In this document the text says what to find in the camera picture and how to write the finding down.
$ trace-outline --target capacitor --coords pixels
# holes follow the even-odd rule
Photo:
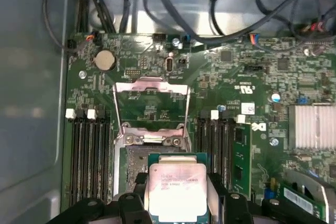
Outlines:
[[[281,97],[280,97],[280,95],[278,93],[273,93],[271,95],[271,100],[272,100],[272,102],[280,102]]]
[[[319,56],[325,51],[324,46],[315,46],[313,50],[310,51],[311,55],[313,56]]]
[[[179,44],[180,44],[180,39],[179,39],[179,38],[173,38],[173,39],[172,39],[172,45],[173,45],[174,47],[178,47]]]
[[[226,106],[225,106],[225,105],[218,105],[218,106],[217,106],[217,110],[218,110],[219,112],[223,112],[223,111],[226,110]]]
[[[112,70],[117,63],[116,57],[109,50],[101,50],[93,59],[96,67],[101,71]]]

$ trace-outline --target dimm slot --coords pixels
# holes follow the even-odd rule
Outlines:
[[[233,119],[228,120],[227,124],[227,137],[226,137],[226,143],[227,143],[227,165],[226,165],[226,177],[227,177],[227,182],[226,182],[226,187],[228,190],[232,189],[232,173],[233,173],[233,165],[232,165],[232,160],[233,160],[233,145],[235,141],[235,121]]]
[[[108,154],[109,154],[109,136],[107,132],[107,124],[102,123],[101,125],[101,179],[100,179],[100,198],[107,203],[108,194]]]
[[[86,148],[86,143],[85,143],[85,134],[86,134],[86,122],[82,122],[80,124],[80,155],[79,155],[79,188],[78,188],[78,193],[79,193],[79,200],[82,200],[84,198],[84,183],[85,183],[85,175],[84,175],[84,163],[85,163],[85,148]]]
[[[221,175],[222,177],[222,183],[224,185],[225,181],[225,149],[223,148],[225,144],[225,121],[224,120],[218,120],[217,123],[217,151],[216,151],[216,167],[217,167],[217,173]]]
[[[83,198],[87,198],[88,197],[88,182],[89,182],[89,150],[90,150],[90,126],[92,123],[90,122],[86,122],[85,125],[85,135],[84,135],[84,148],[82,151],[82,155],[84,156],[84,167],[83,167],[83,177],[84,177],[84,181],[83,181]]]
[[[70,206],[77,202],[78,196],[78,160],[79,160],[79,136],[80,136],[80,122],[78,120],[73,123],[72,134],[72,157],[71,157],[71,179],[70,179]]]
[[[105,175],[105,180],[104,180],[104,202],[105,204],[107,204],[107,200],[108,200],[108,184],[109,184],[109,148],[110,148],[110,135],[109,135],[109,124],[108,123],[104,123],[104,132],[105,132],[105,171],[104,171],[104,175]]]
[[[215,172],[215,145],[216,143],[216,121],[208,119],[207,121],[207,153],[209,155],[209,170]]]
[[[92,124],[91,131],[91,163],[90,163],[90,192],[91,197],[98,197],[98,162],[99,162],[99,123]]]
[[[205,120],[198,117],[197,118],[197,132],[196,132],[196,137],[197,137],[197,152],[204,152],[205,150],[203,149],[203,142],[206,141],[204,139],[204,130],[205,130]]]

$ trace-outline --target black cable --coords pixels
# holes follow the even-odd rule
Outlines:
[[[283,10],[286,6],[288,6],[292,1],[294,0],[285,0],[277,8],[275,8],[269,15],[265,16],[258,22],[254,23],[253,25],[241,31],[238,31],[236,33],[233,33],[227,36],[221,36],[221,37],[216,37],[216,38],[204,38],[204,37],[200,37],[199,35],[195,33],[195,31],[189,26],[189,24],[181,17],[181,15],[178,13],[178,11],[176,10],[176,8],[174,7],[174,5],[172,4],[170,0],[161,0],[167,12],[173,17],[176,23],[185,30],[187,34],[189,34],[195,40],[201,43],[204,43],[204,44],[208,44],[208,45],[224,43],[224,42],[235,39],[237,37],[241,37],[245,34],[248,34],[256,30],[257,28],[265,24],[267,21],[272,19],[275,15],[277,15],[281,10]]]
[[[294,45],[294,46],[292,46],[292,47],[289,47],[289,48],[286,48],[286,49],[279,49],[279,50],[261,46],[261,45],[258,43],[257,40],[255,41],[254,46],[255,46],[256,48],[258,48],[258,49],[263,50],[263,51],[266,51],[266,52],[269,52],[269,53],[272,53],[272,54],[276,54],[276,53],[281,53],[281,52],[292,52],[293,50],[298,49],[298,48],[304,46],[304,42],[300,42],[300,43],[298,43],[298,44],[296,44],[296,45]]]
[[[326,13],[322,16],[322,22],[325,23],[331,18],[334,18],[336,16],[336,4],[333,5],[329,10],[326,11]]]
[[[317,10],[318,10],[318,20],[320,21],[321,20],[321,17],[322,17],[322,15],[321,15],[321,4],[320,4],[320,1],[319,0],[314,0],[315,1],[315,3],[316,3],[316,5],[317,5]],[[299,0],[295,0],[294,1],[294,3],[293,3],[293,8],[292,8],[292,10],[291,10],[291,15],[290,15],[290,18],[291,18],[291,31],[292,31],[292,33],[294,34],[294,35],[296,35],[297,34],[297,32],[295,31],[295,29],[294,29],[294,25],[293,25],[293,19],[294,19],[294,17],[295,17],[295,14],[296,14],[296,10],[297,10],[297,8],[298,8],[298,2],[299,2]],[[259,48],[259,49],[261,49],[261,50],[264,50],[264,51],[266,51],[266,52],[270,52],[270,53],[280,53],[280,52],[291,52],[291,51],[293,51],[293,50],[295,50],[295,49],[298,49],[298,48],[300,48],[300,47],[302,47],[302,46],[304,46],[305,44],[305,42],[306,41],[316,41],[316,38],[313,38],[314,37],[314,35],[316,35],[317,34],[317,29],[315,29],[309,36],[307,36],[307,37],[300,37],[300,40],[301,40],[301,42],[300,43],[298,43],[298,44],[296,44],[296,45],[294,45],[294,46],[292,46],[292,47],[290,47],[290,48],[287,48],[287,49],[280,49],[280,50],[277,50],[277,49],[271,49],[271,48],[266,48],[266,47],[263,47],[263,46],[261,46],[259,43],[258,43],[258,37],[256,36],[255,37],[255,47],[257,47],[257,48]]]
[[[100,18],[101,24],[105,32],[116,33],[116,29],[113,25],[113,20],[111,19],[110,12],[106,7],[104,0],[93,0],[93,3],[98,12],[98,17]]]
[[[256,4],[258,9],[264,14],[269,15],[271,13],[271,10],[267,9],[265,5],[262,3],[261,0],[256,0]],[[290,21],[282,16],[275,15],[273,19],[276,19],[282,23],[284,23],[289,29],[290,29]]]
[[[122,33],[122,34],[126,33],[128,19],[130,16],[130,9],[131,9],[130,0],[124,0],[123,2],[124,2],[123,12],[122,12],[122,18],[121,18],[120,26],[119,26],[119,33]]]
[[[87,33],[88,31],[89,31],[89,0],[79,0],[76,32]]]
[[[63,46],[63,44],[56,38],[56,36],[53,32],[53,29],[51,28],[50,21],[49,21],[48,0],[43,0],[43,2],[42,2],[42,12],[43,12],[43,20],[44,20],[44,23],[45,23],[46,28],[48,30],[48,33],[49,33],[50,37],[52,38],[52,40],[54,41],[54,43],[58,47],[62,48],[65,52],[72,52],[72,53],[78,52],[85,47],[85,45],[87,44],[86,40],[83,41],[81,44],[79,44],[79,46],[77,48],[71,49],[71,48]]]
[[[219,27],[216,17],[215,17],[215,6],[216,6],[217,0],[210,0],[210,18],[211,22],[214,25],[214,28],[218,32],[219,35],[225,35],[221,28]]]
[[[153,20],[154,23],[158,24],[159,26],[172,31],[175,34],[182,34],[182,31],[179,31],[173,27],[171,27],[170,25],[166,24],[165,22],[161,21],[160,19],[158,19],[157,17],[155,17],[151,11],[148,9],[148,0],[142,0],[142,4],[143,4],[143,9],[145,10],[145,12],[147,13],[147,15]]]
[[[305,42],[307,42],[307,41],[309,41],[309,42],[321,42],[321,41],[336,39],[336,35],[331,35],[331,36],[330,35],[322,35],[320,38],[312,38],[312,36],[305,37],[305,36],[300,35],[295,30],[294,23],[293,23],[294,17],[295,17],[295,14],[296,14],[296,10],[297,10],[297,7],[298,7],[297,2],[298,2],[298,0],[295,0],[292,12],[290,14],[290,23],[291,23],[290,24],[290,30],[297,39],[300,39],[300,40],[305,41]],[[317,21],[317,24],[319,24],[321,22],[321,19],[322,19],[321,5],[320,5],[319,0],[315,0],[315,2],[318,4],[318,21]]]

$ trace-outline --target cable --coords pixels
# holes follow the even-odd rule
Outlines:
[[[167,29],[167,30],[170,30],[170,31],[173,31],[175,34],[183,34],[184,32],[182,31],[179,31],[173,27],[171,27],[170,25],[166,24],[165,22],[163,22],[162,20],[158,19],[157,17],[155,17],[151,12],[150,10],[148,9],[148,0],[142,0],[142,4],[143,4],[143,9],[145,10],[145,12],[147,13],[147,15],[156,23],[158,24],[159,26]]]
[[[224,43],[224,42],[227,42],[229,40],[235,39],[237,37],[243,36],[245,34],[248,34],[254,31],[255,29],[265,24],[267,21],[272,19],[281,10],[283,10],[286,6],[288,6],[292,1],[294,0],[285,0],[282,4],[280,4],[277,8],[275,8],[269,15],[265,16],[258,22],[254,23],[253,25],[241,31],[238,31],[236,33],[233,33],[227,36],[221,36],[221,37],[216,37],[216,38],[204,38],[204,37],[200,37],[199,35],[195,33],[195,31],[189,26],[189,24],[181,17],[181,15],[178,13],[178,11],[176,10],[176,8],[174,7],[174,5],[172,4],[170,0],[161,0],[167,12],[173,17],[176,23],[184,29],[184,31],[187,34],[189,34],[195,40],[201,43],[204,43],[204,44],[208,44],[208,45]]]
[[[65,52],[72,52],[72,53],[75,53],[75,52],[78,52],[80,50],[82,50],[85,45],[88,43],[86,40],[83,41],[81,44],[78,45],[77,48],[75,49],[71,49],[71,48],[68,48],[68,47],[65,47],[55,36],[54,32],[53,32],[53,29],[51,28],[51,25],[50,25],[50,21],[49,21],[49,16],[48,16],[48,0],[43,0],[42,2],[42,12],[43,12],[43,20],[44,20],[44,24],[46,25],[46,28],[48,30],[48,33],[50,35],[50,37],[52,38],[52,40],[54,41],[54,43],[60,47],[61,49],[63,49]]]
[[[293,19],[294,19],[294,16],[296,14],[296,10],[298,8],[298,2],[299,0],[295,0],[294,1],[294,4],[293,4],[293,8],[291,10],[291,15],[290,15],[290,28],[291,28],[291,32],[296,36],[298,37],[298,39],[301,40],[300,43],[298,43],[297,45],[294,45],[290,48],[287,48],[287,49],[280,49],[280,50],[275,50],[275,49],[271,49],[271,48],[266,48],[266,47],[263,47],[261,46],[259,43],[258,43],[258,39],[259,39],[259,35],[256,35],[253,37],[253,35],[251,35],[251,43],[256,46],[257,48],[261,49],[261,50],[264,50],[266,52],[270,52],[270,53],[279,53],[279,52],[290,52],[290,51],[293,51],[295,49],[298,49],[300,47],[302,47],[304,45],[304,43],[306,41],[324,41],[326,40],[326,38],[323,38],[323,39],[316,39],[316,38],[313,38],[314,35],[317,34],[317,31],[319,30],[318,29],[318,24],[320,24],[320,20],[321,20],[321,5],[320,5],[320,1],[319,0],[314,0],[316,5],[317,5],[317,10],[318,10],[318,21],[314,24],[314,29],[311,29],[312,30],[312,33],[307,36],[307,37],[304,37],[304,36],[300,36],[297,34],[297,32],[295,31],[295,28],[294,28],[294,25],[293,25]]]
[[[258,9],[264,14],[264,15],[269,15],[271,13],[270,10],[268,10],[265,5],[261,2],[261,0],[256,0],[256,4]],[[275,15],[273,17],[274,19],[284,23],[289,29],[290,29],[290,21],[282,16]]]
[[[286,48],[286,49],[272,49],[272,48],[267,48],[267,47],[263,47],[263,46],[261,46],[261,45],[258,43],[258,39],[259,39],[259,36],[258,36],[258,37],[256,36],[256,37],[254,38],[254,43],[251,41],[252,44],[253,44],[256,48],[258,48],[258,49],[260,49],[260,50],[263,50],[263,51],[266,51],[266,52],[269,52],[269,53],[272,53],[272,54],[281,53],[281,52],[292,52],[293,50],[298,49],[298,48],[304,46],[304,42],[300,42],[300,43],[298,43],[298,44],[296,44],[296,45],[294,45],[294,46],[292,46],[292,47]]]
[[[114,28],[113,20],[110,16],[110,12],[106,7],[104,0],[93,0],[93,3],[97,9],[98,17],[100,18],[101,24],[105,32],[116,33]]]
[[[325,23],[331,18],[336,16],[336,4],[333,5],[327,12],[322,16],[322,22]]]
[[[320,5],[319,0],[315,0],[315,2],[318,4],[318,21],[317,21],[317,24],[320,24],[321,19],[322,19],[321,5]],[[295,14],[296,14],[296,10],[297,10],[297,7],[298,7],[297,3],[298,3],[298,0],[295,0],[292,12],[290,14],[290,30],[297,39],[300,39],[304,42],[307,42],[307,41],[309,41],[309,42],[321,42],[321,41],[336,39],[336,35],[331,35],[331,36],[330,35],[326,35],[326,36],[323,35],[320,38],[312,38],[312,36],[305,37],[305,36],[300,35],[295,30],[294,23],[293,23],[293,20],[294,20]]]
[[[124,0],[122,18],[121,18],[120,26],[119,26],[119,33],[122,33],[122,34],[126,33],[128,19],[130,16],[130,9],[131,9],[130,0]]]
[[[214,28],[218,32],[219,35],[225,35],[223,31],[220,29],[216,17],[215,17],[215,6],[216,6],[217,0],[210,0],[210,20],[212,24],[214,25]]]

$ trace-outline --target chip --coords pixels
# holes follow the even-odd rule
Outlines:
[[[232,62],[232,53],[230,51],[222,51],[220,56],[222,62]]]
[[[240,129],[240,128],[236,128],[235,141],[238,142],[238,143],[243,142],[243,130]]]
[[[336,178],[336,165],[329,165],[329,176]]]
[[[208,95],[208,93],[207,93],[206,91],[200,91],[198,96],[199,96],[199,97],[206,98],[207,95]]]
[[[289,59],[287,58],[278,59],[279,71],[288,71],[288,68],[289,68]]]
[[[165,42],[166,34],[153,34],[153,41],[154,42]]]
[[[280,112],[282,110],[282,104],[281,103],[273,103],[272,104],[272,110],[276,112]]]
[[[241,169],[241,168],[238,167],[238,166],[235,166],[235,171],[234,171],[234,173],[235,173],[235,178],[236,178],[237,180],[241,180],[241,175],[242,175],[242,173],[243,173],[243,169]]]

